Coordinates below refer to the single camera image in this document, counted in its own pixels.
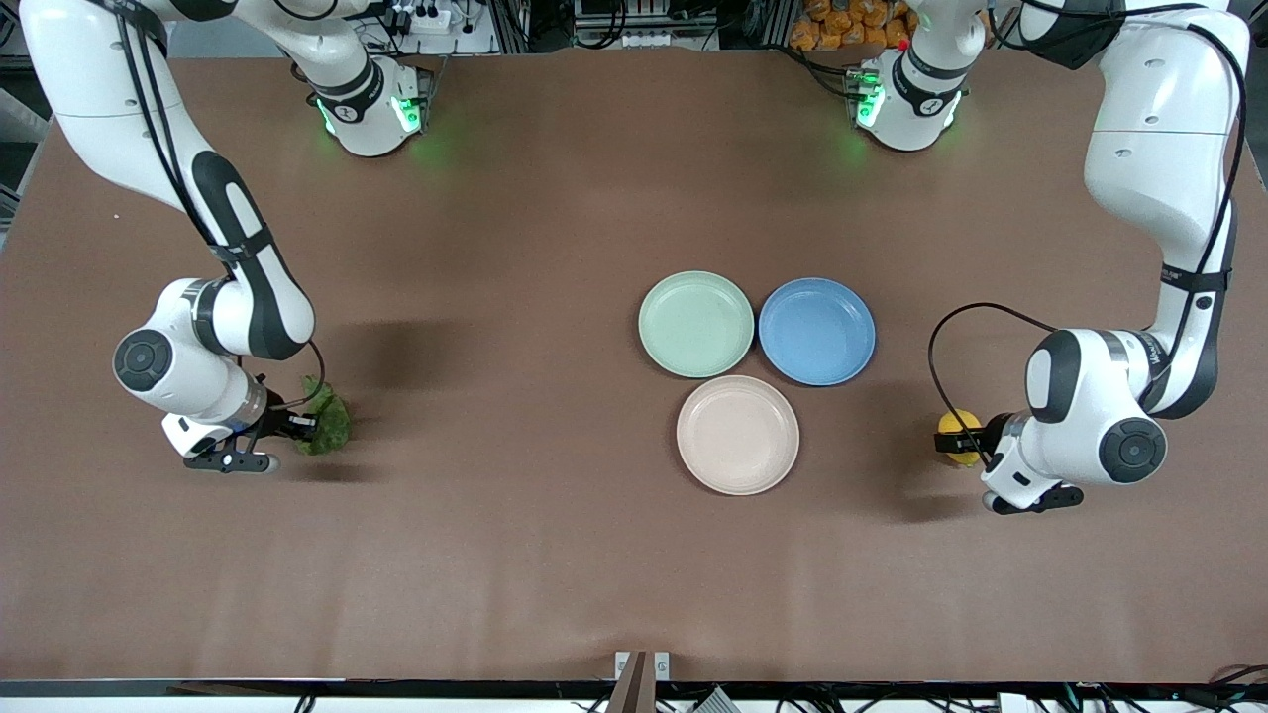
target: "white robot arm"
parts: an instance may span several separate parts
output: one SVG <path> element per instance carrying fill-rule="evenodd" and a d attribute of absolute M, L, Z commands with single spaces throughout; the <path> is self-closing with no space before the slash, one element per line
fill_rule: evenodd
<path fill-rule="evenodd" d="M 1022 48 L 1070 69 L 1094 60 L 1104 75 L 1084 183 L 1101 207 L 1154 236 L 1163 271 L 1153 326 L 1052 331 L 1026 367 L 1030 409 L 965 426 L 988 454 L 984 502 L 1002 514 L 1078 505 L 1079 485 L 1153 474 L 1167 454 L 1156 419 L 1187 416 L 1215 389 L 1236 236 L 1224 156 L 1249 47 L 1245 23 L 1212 3 L 1022 1 Z M 912 5 L 921 27 L 905 53 L 871 62 L 879 89 L 856 117 L 904 151 L 951 124 L 987 32 L 979 0 Z"/>
<path fill-rule="evenodd" d="M 114 354 L 119 383 L 167 412 L 164 430 L 190 467 L 265 471 L 275 458 L 233 450 L 238 434 L 252 444 L 266 435 L 311 438 L 312 419 L 289 411 L 301 402 L 283 403 L 237 362 L 288 359 L 311 344 L 314 324 L 242 178 L 185 112 L 165 60 L 162 23 L 232 14 L 270 36 L 308 77 L 328 127 L 353 154 L 391 151 L 421 123 L 417 71 L 369 57 L 337 19 L 364 10 L 366 0 L 293 1 L 294 8 L 281 0 L 25 0 L 20 6 L 32 62 L 84 162 L 184 211 L 226 268 L 219 279 L 169 284 L 146 324 Z M 316 4 L 322 8 L 308 8 Z"/>

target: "yellow object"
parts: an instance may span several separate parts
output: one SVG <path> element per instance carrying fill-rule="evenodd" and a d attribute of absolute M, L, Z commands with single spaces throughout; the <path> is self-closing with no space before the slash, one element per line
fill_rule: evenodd
<path fill-rule="evenodd" d="M 965 411 L 964 409 L 956 409 L 956 411 L 960 414 L 960 417 L 964 419 L 964 425 L 970 429 L 981 428 L 981 421 L 979 421 L 973 414 Z M 942 414 L 942 417 L 938 419 L 938 433 L 960 433 L 962 430 L 964 429 L 960 428 L 960 421 L 955 420 L 955 414 Z M 961 466 L 976 466 L 978 461 L 981 461 L 981 455 L 978 455 L 976 453 L 947 453 L 947 457 Z"/>

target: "brown table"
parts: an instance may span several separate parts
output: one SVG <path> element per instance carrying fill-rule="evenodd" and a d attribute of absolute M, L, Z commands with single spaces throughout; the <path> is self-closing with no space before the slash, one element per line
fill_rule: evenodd
<path fill-rule="evenodd" d="M 355 443 L 273 477 L 188 472 L 110 374 L 160 289 L 209 277 L 185 217 L 55 133 L 0 260 L 0 675 L 566 679 L 667 650 L 680 679 L 1205 680 L 1268 658 L 1268 226 L 1253 169 L 1221 384 L 1164 469 L 1002 518 L 931 453 L 935 321 L 995 299 L 1151 321 L 1159 252 L 1082 185 L 1101 80 L 1016 55 L 898 155 L 771 55 L 454 61 L 430 133 L 361 160 L 280 61 L 179 66 L 312 296 Z M 645 291 L 716 270 L 754 304 L 825 275 L 869 301 L 787 480 L 723 497 L 678 462 L 696 382 L 638 346 Z M 952 397 L 1023 403 L 1040 334 L 966 316 Z M 309 356 L 257 364 L 298 393 Z"/>

